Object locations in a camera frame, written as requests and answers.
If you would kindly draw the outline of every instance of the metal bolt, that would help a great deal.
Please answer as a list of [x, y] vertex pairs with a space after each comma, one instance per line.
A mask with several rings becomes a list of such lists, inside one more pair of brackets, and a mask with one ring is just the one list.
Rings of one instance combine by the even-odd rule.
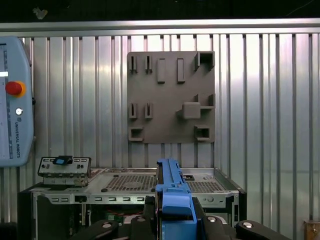
[[253, 225], [250, 222], [244, 222], [243, 226], [245, 226], [247, 229], [251, 229]]
[[214, 223], [216, 221], [216, 218], [214, 218], [213, 216], [209, 216], [208, 217], [208, 220], [211, 222], [211, 223]]
[[108, 229], [108, 228], [111, 227], [111, 224], [108, 223], [108, 222], [105, 222], [105, 223], [102, 225], [102, 227], [103, 227], [104, 229]]

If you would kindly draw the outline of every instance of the red emergency stop button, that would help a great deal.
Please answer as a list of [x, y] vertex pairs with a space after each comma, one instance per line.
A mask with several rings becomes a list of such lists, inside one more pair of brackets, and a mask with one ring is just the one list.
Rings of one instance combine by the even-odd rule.
[[10, 95], [19, 95], [22, 93], [22, 90], [21, 84], [15, 81], [10, 81], [5, 85], [5, 91]]

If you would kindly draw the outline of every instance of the corrugated metal wall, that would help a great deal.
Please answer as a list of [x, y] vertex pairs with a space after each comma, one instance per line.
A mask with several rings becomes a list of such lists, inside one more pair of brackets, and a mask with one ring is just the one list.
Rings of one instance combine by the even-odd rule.
[[[17, 221], [17, 192], [41, 180], [43, 156], [88, 156], [97, 167], [172, 156], [221, 168], [247, 190], [249, 219], [303, 239], [303, 220], [320, 211], [320, 30], [278, 27], [15, 32], [33, 63], [36, 141], [26, 166], [0, 169], [1, 221]], [[193, 50], [216, 54], [214, 146], [128, 144], [127, 53]]]

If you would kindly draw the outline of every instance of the gray pegboard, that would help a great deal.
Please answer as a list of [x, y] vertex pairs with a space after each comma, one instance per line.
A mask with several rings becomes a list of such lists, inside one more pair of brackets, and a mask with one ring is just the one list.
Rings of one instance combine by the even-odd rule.
[[214, 52], [130, 52], [127, 60], [129, 141], [214, 142]]

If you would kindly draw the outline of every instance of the metal frame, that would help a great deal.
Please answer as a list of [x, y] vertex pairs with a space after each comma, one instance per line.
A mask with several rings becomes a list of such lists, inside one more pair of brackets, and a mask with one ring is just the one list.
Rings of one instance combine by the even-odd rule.
[[[88, 79], [91, 96], [95, 86], [90, 83], [100, 78], [108, 79], [101, 83], [112, 93], [100, 94], [99, 100], [112, 103], [106, 108], [113, 118], [101, 114], [94, 119], [107, 126], [105, 134], [89, 135], [91, 142], [113, 143], [104, 144], [104, 152], [97, 153], [100, 157], [107, 153], [97, 165], [154, 167], [153, 158], [170, 154], [181, 161], [182, 168], [219, 167], [248, 192], [248, 218], [294, 240], [303, 239], [303, 221], [320, 217], [319, 33], [317, 18], [0, 24], [0, 36], [21, 37], [37, 65], [32, 69], [34, 92], [40, 97], [38, 103], [43, 101], [44, 113], [43, 119], [36, 115], [36, 151], [30, 153], [29, 163], [0, 169], [0, 220], [17, 221], [17, 192], [40, 180], [36, 174], [40, 158], [63, 145], [55, 142], [61, 133], [52, 136], [50, 131], [74, 122], [67, 134], [75, 137], [69, 137], [64, 147], [67, 152], [79, 151], [80, 137], [74, 132], [79, 127], [79, 109], [64, 122], [47, 120], [48, 113], [63, 108], [61, 102], [56, 106], [50, 101], [63, 97], [64, 91], [73, 91], [77, 98], [72, 102], [73, 96], [67, 95], [68, 110], [70, 103], [79, 106], [79, 85], [72, 86], [71, 79], [79, 82], [81, 60], [88, 69], [97, 67], [97, 62], [111, 67], [108, 72], [96, 68], [95, 75], [88, 69], [81, 72]], [[103, 48], [112, 54], [97, 51]], [[127, 53], [194, 50], [214, 50], [217, 56], [214, 146], [128, 147], [123, 117], [127, 114], [127, 63], [123, 61]], [[94, 102], [91, 97], [85, 103], [89, 114], [96, 113], [89, 108]], [[39, 124], [50, 130], [37, 130]]]
[[[218, 168], [182, 168], [181, 169], [184, 175], [194, 175], [196, 178], [197, 175], [207, 176], [207, 181], [212, 182], [216, 181], [223, 188], [221, 191], [212, 192], [212, 193], [194, 193], [193, 197], [197, 197], [201, 206], [205, 209], [205, 212], [208, 215], [211, 214], [221, 214], [227, 217], [227, 222], [231, 226], [235, 226], [238, 221], [242, 221], [247, 219], [247, 194], [241, 187], [239, 187], [236, 183], [234, 183], [227, 175], [225, 175]], [[150, 191], [144, 191], [145, 193], [135, 193], [134, 191], [111, 191], [111, 192], [99, 192], [95, 189], [95, 186], [101, 186], [99, 182], [101, 179], [97, 179], [102, 177], [102, 174], [107, 174], [108, 176], [120, 175], [120, 176], [135, 176], [145, 175], [145, 176], [153, 176], [156, 174], [156, 168], [124, 168], [124, 169], [99, 169], [97, 174], [90, 179], [89, 182], [92, 182], [92, 186], [88, 185], [88, 187], [82, 188], [67, 188], [65, 190], [50, 190], [50, 185], [43, 185], [42, 183], [38, 183], [35, 186], [26, 189], [18, 194], [18, 202], [19, 202], [19, 226], [20, 224], [24, 224], [28, 222], [29, 228], [32, 228], [33, 237], [38, 239], [39, 228], [38, 228], [38, 214], [41, 211], [45, 211], [47, 214], [47, 210], [54, 208], [53, 205], [58, 206], [68, 206], [68, 205], [79, 205], [81, 208], [85, 208], [86, 205], [123, 205], [128, 204], [128, 202], [123, 202], [122, 200], [117, 201], [109, 201], [108, 198], [117, 198], [122, 199], [122, 197], [130, 197], [132, 199], [143, 198], [143, 201], [131, 200], [130, 204], [134, 205], [143, 205], [146, 196], [154, 196], [155, 194]], [[110, 182], [110, 177], [103, 177], [103, 180], [106, 180], [104, 186]], [[75, 196], [87, 196], [88, 199], [86, 202], [75, 202], [73, 199]], [[209, 202], [209, 198], [214, 198], [214, 202]], [[31, 234], [32, 231], [24, 229], [24, 231], [19, 231], [19, 236], [26, 238], [28, 234]]]
[[0, 36], [320, 33], [319, 18], [0, 23]]

